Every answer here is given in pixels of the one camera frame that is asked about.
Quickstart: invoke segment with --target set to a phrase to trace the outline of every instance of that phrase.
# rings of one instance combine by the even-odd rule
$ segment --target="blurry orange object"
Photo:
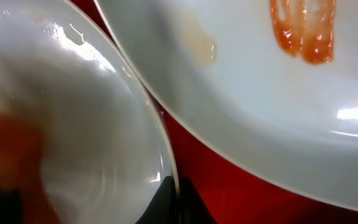
[[[14,117],[0,115],[0,187],[18,189],[23,223],[60,223],[42,188],[42,133]]]

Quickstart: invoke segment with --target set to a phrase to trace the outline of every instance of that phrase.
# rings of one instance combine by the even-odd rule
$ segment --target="sauce stain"
[[[311,64],[334,59],[336,0],[269,1],[274,35],[286,53],[293,57],[300,54],[304,61]],[[283,19],[280,18],[279,7],[282,8]]]
[[[215,40],[205,32],[194,10],[180,7],[174,21],[179,27],[181,42],[200,65],[211,65],[216,60]]]

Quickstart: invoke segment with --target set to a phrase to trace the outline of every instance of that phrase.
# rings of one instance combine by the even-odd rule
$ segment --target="table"
[[[108,33],[92,0],[72,1]],[[218,223],[358,224],[358,212],[293,194],[241,170],[208,149],[158,107],[179,175],[190,178]]]

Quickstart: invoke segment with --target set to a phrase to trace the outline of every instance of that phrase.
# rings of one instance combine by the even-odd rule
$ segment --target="glossy ceramic surface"
[[[69,2],[0,0],[0,92],[45,115],[42,174],[63,223],[135,223],[177,180],[148,94]]]
[[[260,178],[358,210],[358,2],[337,1],[335,59],[319,66],[281,51],[268,1],[96,4],[140,79],[189,132]],[[168,16],[183,8],[216,43],[211,65],[178,42]]]

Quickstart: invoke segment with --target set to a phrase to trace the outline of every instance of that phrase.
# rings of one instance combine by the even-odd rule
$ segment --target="ketchup stain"
[[[43,140],[36,127],[0,115],[0,187],[19,190],[24,224],[60,224],[40,178]]]
[[[293,57],[299,54],[311,64],[334,59],[336,0],[269,0],[276,41]],[[279,15],[283,10],[283,19]]]

